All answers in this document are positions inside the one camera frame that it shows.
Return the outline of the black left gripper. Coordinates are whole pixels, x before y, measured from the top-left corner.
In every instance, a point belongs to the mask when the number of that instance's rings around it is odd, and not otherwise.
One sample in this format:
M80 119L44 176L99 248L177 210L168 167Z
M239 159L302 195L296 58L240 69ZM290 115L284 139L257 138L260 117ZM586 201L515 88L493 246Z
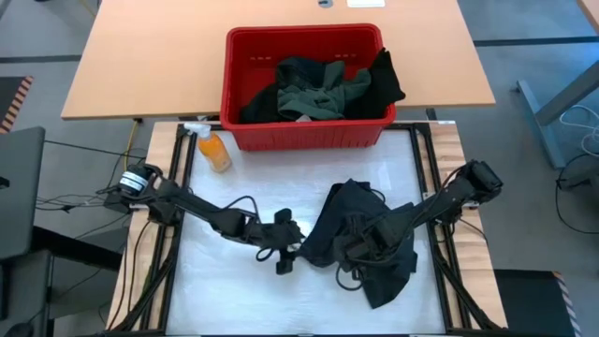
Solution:
M277 275L286 275L293 271L296 258L294 251L288 248L302 244L307 239L301 232L297 222L292 218L290 209L282 209L274 215L274 222L260 225L257 231L257 245L260 250L256 253L256 260L264 262L277 251L279 260L275 265Z

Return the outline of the grey metal desk leg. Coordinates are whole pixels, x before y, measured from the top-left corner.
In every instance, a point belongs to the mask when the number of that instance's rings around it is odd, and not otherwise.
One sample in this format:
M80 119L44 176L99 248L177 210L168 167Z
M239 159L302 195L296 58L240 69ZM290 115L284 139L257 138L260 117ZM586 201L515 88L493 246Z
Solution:
M517 81L515 92L520 94L527 107L527 117L532 130L542 144L548 161L555 169L565 167L565 159L550 125L568 109L599 88L599 61L570 82L548 103L540 105L526 81Z

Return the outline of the green button shirt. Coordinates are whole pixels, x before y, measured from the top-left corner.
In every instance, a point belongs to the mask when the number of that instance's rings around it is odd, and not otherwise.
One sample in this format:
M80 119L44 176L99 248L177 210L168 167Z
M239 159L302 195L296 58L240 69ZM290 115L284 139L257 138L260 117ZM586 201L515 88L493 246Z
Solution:
M368 68L361 68L347 80L345 62L335 61L326 65L323 86L319 89L299 89L290 85L278 92L278 111L299 112L312 120L344 119L346 106L362 96L371 83Z

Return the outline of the black trousers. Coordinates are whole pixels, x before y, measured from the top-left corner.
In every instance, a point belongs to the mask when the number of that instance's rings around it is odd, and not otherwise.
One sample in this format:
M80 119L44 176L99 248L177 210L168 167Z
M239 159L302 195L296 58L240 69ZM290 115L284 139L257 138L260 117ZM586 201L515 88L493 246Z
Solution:
M388 106L406 98L386 48L377 53L368 72L371 83L362 96L347 105L344 110L346 119L382 119Z

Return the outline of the light wooden desk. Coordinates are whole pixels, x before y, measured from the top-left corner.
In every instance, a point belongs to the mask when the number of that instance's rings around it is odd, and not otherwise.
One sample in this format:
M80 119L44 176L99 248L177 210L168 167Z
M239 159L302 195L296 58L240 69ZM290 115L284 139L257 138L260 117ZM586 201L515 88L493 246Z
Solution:
M62 110L65 120L181 117L220 110L226 35L236 27L371 23L406 108L491 106L458 0L103 0Z

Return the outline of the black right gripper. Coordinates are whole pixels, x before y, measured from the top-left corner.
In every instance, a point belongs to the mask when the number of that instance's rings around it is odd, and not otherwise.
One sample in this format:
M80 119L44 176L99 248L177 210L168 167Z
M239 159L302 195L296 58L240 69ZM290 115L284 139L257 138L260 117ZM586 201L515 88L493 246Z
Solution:
M339 234L339 259L343 262L389 262L402 242L402 227L385 216L368 220L364 214L343 219Z

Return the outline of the orange spray bottle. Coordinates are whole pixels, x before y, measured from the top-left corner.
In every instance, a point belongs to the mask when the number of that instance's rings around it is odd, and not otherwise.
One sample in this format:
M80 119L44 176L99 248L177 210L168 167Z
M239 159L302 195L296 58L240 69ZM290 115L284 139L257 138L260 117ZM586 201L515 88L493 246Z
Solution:
M226 146L220 137L212 132L210 125L185 123L183 127L196 134L197 147L213 171L224 172L230 168L232 160Z

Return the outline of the dark grey office chair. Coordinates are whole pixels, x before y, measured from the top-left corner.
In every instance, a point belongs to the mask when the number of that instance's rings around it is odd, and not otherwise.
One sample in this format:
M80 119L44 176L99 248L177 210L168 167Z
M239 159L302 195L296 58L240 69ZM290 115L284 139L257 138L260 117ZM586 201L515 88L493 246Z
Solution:
M56 257L117 271L122 255L35 225L45 129L0 134L0 336L51 337Z

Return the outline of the red plastic laundry basket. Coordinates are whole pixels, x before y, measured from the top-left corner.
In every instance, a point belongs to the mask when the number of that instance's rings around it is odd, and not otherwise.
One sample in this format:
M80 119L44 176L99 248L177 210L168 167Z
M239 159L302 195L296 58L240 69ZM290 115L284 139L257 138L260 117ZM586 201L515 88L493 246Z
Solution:
M243 125L239 117L242 107L275 82L275 69L284 59L344 61L349 80L359 69L369 68L382 48L382 34L372 23L234 28L226 36L220 122L244 151L374 145L394 121L399 101L387 107L382 119L319 121L301 116L294 122Z

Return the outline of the dark navy shorts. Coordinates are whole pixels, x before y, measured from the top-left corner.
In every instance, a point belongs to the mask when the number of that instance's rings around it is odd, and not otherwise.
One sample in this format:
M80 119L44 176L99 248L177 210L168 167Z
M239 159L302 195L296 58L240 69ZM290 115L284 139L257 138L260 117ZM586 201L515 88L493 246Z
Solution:
M368 182L352 179L334 184L327 195L321 213L308 238L299 249L299 255L318 268L335 262L334 240L355 224L354 217L371 220L390 211L386 203L371 189ZM368 303L373 309L393 300L416 272L417 253L414 233L410 232L399 252L382 267L359 267L357 280L361 282Z

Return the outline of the black aluminium table frame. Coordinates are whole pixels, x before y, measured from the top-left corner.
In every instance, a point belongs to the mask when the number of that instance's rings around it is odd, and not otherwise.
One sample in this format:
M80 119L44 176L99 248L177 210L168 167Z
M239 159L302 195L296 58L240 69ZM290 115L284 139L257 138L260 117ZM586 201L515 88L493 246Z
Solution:
M422 186L433 188L450 169L465 162L458 129L452 121L399 121L391 130L415 136L414 152ZM188 182L195 143L174 122L158 123L148 156L178 182ZM152 228L145 211L131 220L127 250L123 254L109 320L98 337L165 337L174 272L163 268L178 256L179 228ZM484 242L468 242L464 230L441 243L440 250L473 300L498 325L507 325L496 277Z

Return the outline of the dark denim jeans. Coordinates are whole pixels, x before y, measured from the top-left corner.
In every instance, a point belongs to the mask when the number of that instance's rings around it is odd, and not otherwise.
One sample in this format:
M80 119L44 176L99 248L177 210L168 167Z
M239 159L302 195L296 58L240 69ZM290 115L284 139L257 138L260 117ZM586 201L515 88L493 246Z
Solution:
M264 124L294 122L299 112L278 111L278 92L290 85L303 89L319 89L323 86L326 65L311 59L290 57L281 61L275 69L275 82L259 91L241 108L239 123Z

